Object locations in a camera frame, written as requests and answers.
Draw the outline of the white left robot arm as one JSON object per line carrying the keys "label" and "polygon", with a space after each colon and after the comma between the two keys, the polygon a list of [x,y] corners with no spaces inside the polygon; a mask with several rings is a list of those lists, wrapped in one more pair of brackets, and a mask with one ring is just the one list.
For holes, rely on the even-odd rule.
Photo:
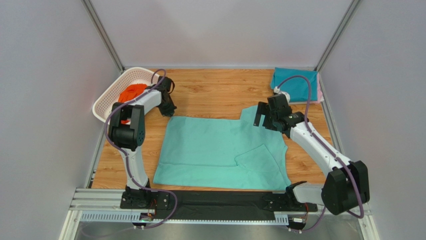
{"label": "white left robot arm", "polygon": [[120,97],[113,104],[106,120],[109,123],[105,131],[107,140],[120,152],[125,166],[127,183],[122,198],[126,204],[148,204],[152,200],[152,189],[142,159],[145,115],[157,107],[163,116],[173,116],[177,107],[170,94],[174,88],[175,83],[166,76],[149,86],[133,84],[124,91],[126,98]]}

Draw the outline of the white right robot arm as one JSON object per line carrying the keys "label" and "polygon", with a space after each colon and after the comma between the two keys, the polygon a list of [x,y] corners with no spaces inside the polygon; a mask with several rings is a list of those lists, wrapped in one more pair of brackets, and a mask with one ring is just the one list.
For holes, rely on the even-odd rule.
{"label": "white right robot arm", "polygon": [[259,102],[254,126],[284,134],[297,143],[319,166],[326,179],[324,184],[300,181],[288,186],[285,194],[292,203],[322,205],[339,215],[370,201],[368,167],[353,161],[328,143],[302,112],[293,112],[287,97],[278,93]]}

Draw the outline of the mint green t shirt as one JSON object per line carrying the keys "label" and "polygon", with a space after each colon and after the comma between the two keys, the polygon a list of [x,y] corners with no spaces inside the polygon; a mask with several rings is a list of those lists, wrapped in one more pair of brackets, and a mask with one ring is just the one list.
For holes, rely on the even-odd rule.
{"label": "mint green t shirt", "polygon": [[155,184],[283,191],[287,145],[280,132],[254,126],[256,106],[239,119],[172,117],[153,177]]}

